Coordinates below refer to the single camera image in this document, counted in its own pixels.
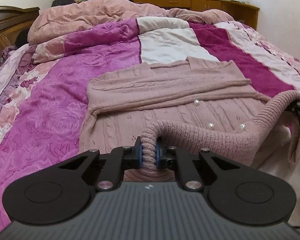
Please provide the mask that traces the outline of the pink knitted cardigan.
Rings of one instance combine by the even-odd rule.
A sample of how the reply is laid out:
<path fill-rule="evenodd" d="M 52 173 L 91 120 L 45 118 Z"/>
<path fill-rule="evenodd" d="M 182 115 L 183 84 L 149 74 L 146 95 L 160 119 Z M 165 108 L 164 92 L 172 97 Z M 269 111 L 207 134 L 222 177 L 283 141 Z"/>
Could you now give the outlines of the pink knitted cardigan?
<path fill-rule="evenodd" d="M 197 154 L 201 148 L 248 166 L 258 166 L 287 146 L 290 163 L 300 157 L 300 126 L 287 106 L 300 100 L 288 90 L 274 97 L 256 91 L 233 61 L 189 57 L 171 64 L 147 64 L 91 79 L 79 148 L 107 152 L 143 145 L 140 170 L 128 181 L 172 180 L 156 167 L 155 141 Z"/>

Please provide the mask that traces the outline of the magenta floral patchwork quilt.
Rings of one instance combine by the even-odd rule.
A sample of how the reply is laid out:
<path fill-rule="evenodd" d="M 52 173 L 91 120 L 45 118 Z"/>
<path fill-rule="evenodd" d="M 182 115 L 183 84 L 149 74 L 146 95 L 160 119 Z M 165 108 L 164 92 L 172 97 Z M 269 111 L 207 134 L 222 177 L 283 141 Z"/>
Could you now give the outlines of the magenta floral patchwork quilt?
<path fill-rule="evenodd" d="M 300 62 L 236 21 L 199 24 L 141 17 L 13 53 L 7 65 L 18 75 L 0 97 L 0 231 L 10 223 L 2 195 L 11 182 L 79 153 L 91 79 L 141 63 L 189 57 L 233 61 L 267 96 L 300 92 Z"/>

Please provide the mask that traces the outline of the long wooden side cabinet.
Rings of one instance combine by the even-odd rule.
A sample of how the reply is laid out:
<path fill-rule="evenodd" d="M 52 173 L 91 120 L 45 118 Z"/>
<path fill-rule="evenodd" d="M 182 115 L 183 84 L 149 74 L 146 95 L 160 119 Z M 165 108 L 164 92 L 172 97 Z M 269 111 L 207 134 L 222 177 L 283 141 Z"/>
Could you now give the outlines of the long wooden side cabinet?
<path fill-rule="evenodd" d="M 227 12 L 234 20 L 257 30 L 259 8 L 228 0 L 133 0 L 138 4 L 149 3 L 164 9 L 180 8 L 192 11 L 219 9 Z"/>

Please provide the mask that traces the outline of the lilac lace pillow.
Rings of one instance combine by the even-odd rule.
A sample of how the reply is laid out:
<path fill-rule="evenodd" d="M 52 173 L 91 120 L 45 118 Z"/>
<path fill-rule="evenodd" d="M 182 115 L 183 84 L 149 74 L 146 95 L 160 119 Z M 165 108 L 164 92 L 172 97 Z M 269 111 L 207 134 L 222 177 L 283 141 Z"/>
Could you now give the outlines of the lilac lace pillow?
<path fill-rule="evenodd" d="M 20 77 L 34 68 L 32 57 L 36 47 L 25 44 L 12 50 L 0 67 L 0 112 L 11 91 L 21 84 Z"/>

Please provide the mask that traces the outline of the dusty pink crumpled duvet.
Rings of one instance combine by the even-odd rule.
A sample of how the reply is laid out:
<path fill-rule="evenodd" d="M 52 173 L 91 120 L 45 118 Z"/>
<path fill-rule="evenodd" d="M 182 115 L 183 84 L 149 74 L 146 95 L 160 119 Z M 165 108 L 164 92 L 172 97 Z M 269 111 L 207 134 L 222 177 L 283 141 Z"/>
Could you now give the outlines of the dusty pink crumpled duvet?
<path fill-rule="evenodd" d="M 89 30 L 99 24 L 146 16 L 171 17 L 206 24 L 234 20 L 227 12 L 219 9 L 202 12 L 179 8 L 166 10 L 149 3 L 137 4 L 128 0 L 88 0 L 43 10 L 31 25 L 27 41 L 30 45 L 41 44 L 62 35 Z"/>

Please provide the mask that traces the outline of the dark wooden headboard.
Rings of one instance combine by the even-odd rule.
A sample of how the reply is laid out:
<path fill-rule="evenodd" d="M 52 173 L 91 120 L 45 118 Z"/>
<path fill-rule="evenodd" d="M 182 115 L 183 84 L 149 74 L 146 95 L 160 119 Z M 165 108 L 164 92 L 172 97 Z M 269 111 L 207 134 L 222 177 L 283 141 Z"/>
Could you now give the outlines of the dark wooden headboard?
<path fill-rule="evenodd" d="M 14 45 L 18 34 L 33 24 L 39 11 L 39 7 L 22 9 L 0 6 L 0 58 L 6 47 Z"/>

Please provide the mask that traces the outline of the dark haired sleeping person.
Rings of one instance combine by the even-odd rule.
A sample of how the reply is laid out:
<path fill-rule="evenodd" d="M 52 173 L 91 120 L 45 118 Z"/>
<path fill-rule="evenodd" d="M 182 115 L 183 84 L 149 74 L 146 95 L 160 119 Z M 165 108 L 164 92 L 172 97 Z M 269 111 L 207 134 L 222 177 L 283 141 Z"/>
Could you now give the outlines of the dark haired sleeping person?
<path fill-rule="evenodd" d="M 53 0 L 51 7 L 63 6 L 77 3 L 77 0 Z"/>

